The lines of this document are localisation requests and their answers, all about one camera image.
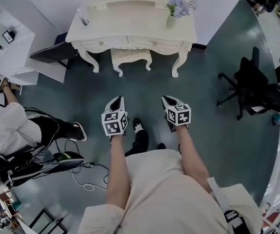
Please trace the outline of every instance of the desk drawer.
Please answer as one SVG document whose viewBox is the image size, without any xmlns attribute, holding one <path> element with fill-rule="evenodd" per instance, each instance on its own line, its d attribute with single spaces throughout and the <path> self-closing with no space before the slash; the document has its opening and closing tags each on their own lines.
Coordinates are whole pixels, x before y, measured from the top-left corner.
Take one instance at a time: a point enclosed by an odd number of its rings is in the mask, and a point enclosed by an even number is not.
<svg viewBox="0 0 280 234">
<path fill-rule="evenodd" d="M 158 38 L 150 38 L 150 37 L 139 37 L 139 36 L 128 36 L 129 44 L 147 46 L 150 49 L 152 48 L 160 48 L 163 50 L 169 49 L 175 52 L 178 52 L 182 41 L 171 41 L 171 40 L 163 40 Z"/>
<path fill-rule="evenodd" d="M 127 44 L 126 36 L 118 37 L 103 37 L 94 40 L 83 41 L 82 44 L 87 48 L 104 48 L 105 46 L 119 46 L 122 44 Z"/>
</svg>

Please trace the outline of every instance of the dark green floor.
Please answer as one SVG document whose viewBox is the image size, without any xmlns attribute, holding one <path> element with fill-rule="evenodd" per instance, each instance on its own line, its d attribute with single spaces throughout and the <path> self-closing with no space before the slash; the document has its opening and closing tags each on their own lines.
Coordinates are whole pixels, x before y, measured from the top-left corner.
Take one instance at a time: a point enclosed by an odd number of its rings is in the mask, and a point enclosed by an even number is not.
<svg viewBox="0 0 280 234">
<path fill-rule="evenodd" d="M 219 99 L 230 94 L 229 84 L 218 80 L 217 74 L 233 76 L 242 57 L 251 58 L 252 49 L 260 49 L 260 69 L 270 82 L 275 82 L 275 70 L 264 34 L 252 10 L 239 2 L 205 51 L 192 49 L 187 62 L 179 68 L 179 77 L 171 77 L 171 67 L 177 55 L 163 56 L 151 52 L 152 71 L 145 62 L 121 66 L 123 77 L 112 68 L 110 52 L 100 56 L 100 72 L 78 59 L 67 71 L 61 84 L 40 75 L 37 86 L 23 88 L 19 101 L 24 106 L 37 107 L 67 121 L 79 121 L 87 130 L 88 140 L 79 143 L 80 153 L 88 161 L 109 165 L 109 139 L 101 125 L 101 113 L 112 98 L 125 97 L 128 116 L 140 117 L 150 134 L 150 147 L 162 141 L 176 149 L 176 134 L 171 134 L 163 119 L 160 102 L 162 95 L 171 95 L 188 103 L 192 109 L 189 132 L 208 170 L 221 186 L 242 183 L 257 203 L 260 203 L 268 184 L 278 146 L 279 128 L 271 124 L 272 112 L 249 116 L 237 121 L 237 100 L 216 107 Z M 131 125 L 125 138 L 125 151 L 131 147 L 134 133 Z M 63 148 L 65 140 L 59 140 Z M 101 186 L 106 171 L 82 169 L 76 175 L 80 183 Z M 105 193 L 100 189 L 85 191 L 77 186 L 69 172 L 29 181 L 15 189 L 23 202 L 31 207 L 22 211 L 27 222 L 41 207 L 53 214 L 65 213 L 64 224 L 70 232 L 77 227 L 85 207 L 104 203 Z"/>
</svg>

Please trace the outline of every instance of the black baseboard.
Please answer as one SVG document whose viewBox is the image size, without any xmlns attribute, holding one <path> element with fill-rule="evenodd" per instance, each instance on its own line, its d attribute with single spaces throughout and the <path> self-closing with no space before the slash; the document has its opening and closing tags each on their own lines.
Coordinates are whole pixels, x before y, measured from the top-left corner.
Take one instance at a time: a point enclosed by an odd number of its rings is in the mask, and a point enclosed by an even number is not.
<svg viewBox="0 0 280 234">
<path fill-rule="evenodd" d="M 192 48 L 193 49 L 203 49 L 203 50 L 205 50 L 207 48 L 207 45 L 194 43 L 194 44 L 192 44 Z"/>
</svg>

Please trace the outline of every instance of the curved table leg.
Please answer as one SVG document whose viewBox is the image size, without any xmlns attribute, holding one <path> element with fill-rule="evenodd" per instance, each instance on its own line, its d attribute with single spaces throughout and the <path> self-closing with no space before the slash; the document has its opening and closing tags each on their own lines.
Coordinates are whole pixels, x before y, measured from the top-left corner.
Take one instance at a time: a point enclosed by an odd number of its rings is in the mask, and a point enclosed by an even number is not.
<svg viewBox="0 0 280 234">
<path fill-rule="evenodd" d="M 119 68 L 119 64 L 114 64 L 114 63 L 113 63 L 113 69 L 114 69 L 116 72 L 119 72 L 119 77 L 122 77 L 123 71 Z"/>
<path fill-rule="evenodd" d="M 148 71 L 151 70 L 151 68 L 150 68 L 151 63 L 152 63 L 152 57 L 147 57 L 146 58 L 146 66 L 145 66 L 146 70 L 148 70 Z"/>
<path fill-rule="evenodd" d="M 172 76 L 173 77 L 175 77 L 175 78 L 178 77 L 177 69 L 179 67 L 181 67 L 185 63 L 185 61 L 187 60 L 188 53 L 191 50 L 191 47 L 192 47 L 191 43 L 185 42 L 185 41 L 183 42 L 183 44 L 180 48 L 180 51 L 178 53 L 179 57 L 173 65 L 173 69 L 172 69 Z"/>
<path fill-rule="evenodd" d="M 99 72 L 98 62 L 95 59 L 93 59 L 84 48 L 78 48 L 77 50 L 81 58 L 83 58 L 86 62 L 91 63 L 94 66 L 93 72 L 98 73 Z"/>
</svg>

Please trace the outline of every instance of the forearm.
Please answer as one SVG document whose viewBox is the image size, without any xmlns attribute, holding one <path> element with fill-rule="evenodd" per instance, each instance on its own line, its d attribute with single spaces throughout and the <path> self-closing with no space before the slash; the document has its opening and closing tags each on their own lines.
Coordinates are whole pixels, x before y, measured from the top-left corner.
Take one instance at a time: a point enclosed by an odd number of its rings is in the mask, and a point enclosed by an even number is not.
<svg viewBox="0 0 280 234">
<path fill-rule="evenodd" d="M 8 86 L 3 87 L 3 93 L 5 97 L 7 98 L 8 103 L 10 104 L 11 102 L 18 102 L 18 99 L 15 97 L 15 95 L 12 93 L 10 88 Z"/>
<path fill-rule="evenodd" d="M 180 151 L 184 173 L 199 183 L 207 192 L 211 192 L 207 179 L 209 172 L 194 147 L 186 126 L 176 127 L 180 139 Z"/>
<path fill-rule="evenodd" d="M 107 183 L 106 203 L 125 209 L 130 194 L 130 181 L 122 147 L 122 135 L 112 137 L 111 166 Z"/>
</svg>

